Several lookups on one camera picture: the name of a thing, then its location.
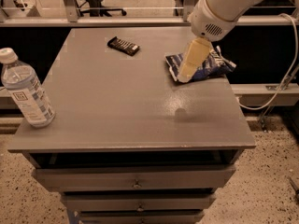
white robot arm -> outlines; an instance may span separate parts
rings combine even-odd
[[[188,82],[207,57],[213,41],[223,39],[238,19],[263,0],[199,0],[190,17],[192,32],[198,37],[185,52],[178,80]],[[290,0],[299,8],[299,0]]]

desk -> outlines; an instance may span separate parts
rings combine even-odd
[[[134,57],[107,47],[133,41]],[[57,116],[8,145],[84,223],[194,223],[254,148],[226,77],[176,84],[164,61],[189,27],[73,29],[44,87]]]

gray tabletop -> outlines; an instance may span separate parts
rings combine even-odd
[[[113,36],[140,45],[129,57]],[[44,87],[57,112],[43,129],[23,121],[12,152],[252,148],[249,126],[225,77],[171,78],[164,56],[185,50],[189,27],[73,29]]]

bottle cap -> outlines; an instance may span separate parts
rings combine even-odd
[[[0,63],[14,63],[18,60],[18,56],[15,51],[10,48],[0,49]]]

water bottle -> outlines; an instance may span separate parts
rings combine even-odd
[[[34,68],[18,60],[11,48],[0,49],[0,63],[1,81],[27,121],[36,128],[49,125],[55,112]]]

